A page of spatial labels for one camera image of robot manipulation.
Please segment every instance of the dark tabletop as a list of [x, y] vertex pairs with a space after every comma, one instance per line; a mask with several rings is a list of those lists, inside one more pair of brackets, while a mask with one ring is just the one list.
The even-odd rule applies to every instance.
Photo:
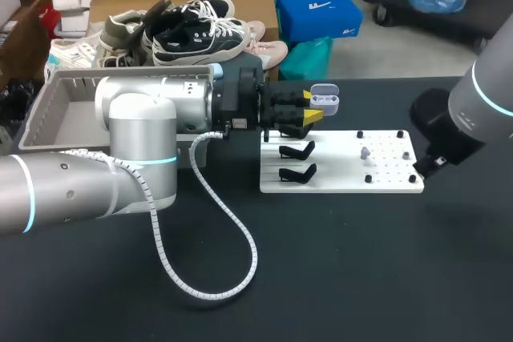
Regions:
[[[340, 112], [317, 129], [407, 129], [420, 155], [407, 110], [456, 81], [339, 81]], [[511, 341], [512, 170], [512, 145], [497, 143], [421, 195], [265, 195], [259, 135], [234, 134], [210, 145], [205, 177], [258, 246], [240, 296], [213, 305], [181, 293], [149, 215], [47, 227], [0, 240], [0, 339]], [[191, 171], [160, 221], [187, 283], [220, 292], [243, 279], [246, 240]]]

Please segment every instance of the pink sneaker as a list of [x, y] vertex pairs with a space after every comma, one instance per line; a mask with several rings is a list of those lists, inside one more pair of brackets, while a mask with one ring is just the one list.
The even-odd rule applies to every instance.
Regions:
[[262, 40], [265, 35], [265, 24], [262, 22], [248, 22], [246, 23], [251, 30], [251, 39], [255, 39], [257, 42]]
[[257, 42], [252, 39], [244, 51], [259, 57], [264, 70], [270, 70], [284, 61], [289, 53], [289, 48], [285, 43], [279, 41]]

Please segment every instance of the gray plastic basket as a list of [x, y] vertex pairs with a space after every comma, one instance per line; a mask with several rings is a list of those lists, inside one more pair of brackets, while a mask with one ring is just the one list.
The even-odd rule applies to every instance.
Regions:
[[[22, 153], [86, 148], [109, 152], [109, 133], [96, 122], [96, 85], [106, 76], [170, 76], [213, 82], [210, 66], [103, 68], [56, 71], [36, 99], [18, 148]], [[188, 148], [197, 135], [178, 135], [180, 166], [188, 165]], [[198, 148], [197, 162], [206, 164], [206, 146]]]

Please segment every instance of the blue shoe box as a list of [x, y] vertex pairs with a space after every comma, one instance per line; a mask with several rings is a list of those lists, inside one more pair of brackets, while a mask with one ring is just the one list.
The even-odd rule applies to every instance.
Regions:
[[289, 43], [357, 36], [363, 20], [352, 0], [277, 0], [277, 10]]

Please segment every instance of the teal bag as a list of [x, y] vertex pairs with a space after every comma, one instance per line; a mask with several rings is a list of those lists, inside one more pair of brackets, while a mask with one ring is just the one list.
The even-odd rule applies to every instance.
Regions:
[[322, 80], [328, 76], [333, 39], [299, 43], [280, 65], [280, 80]]

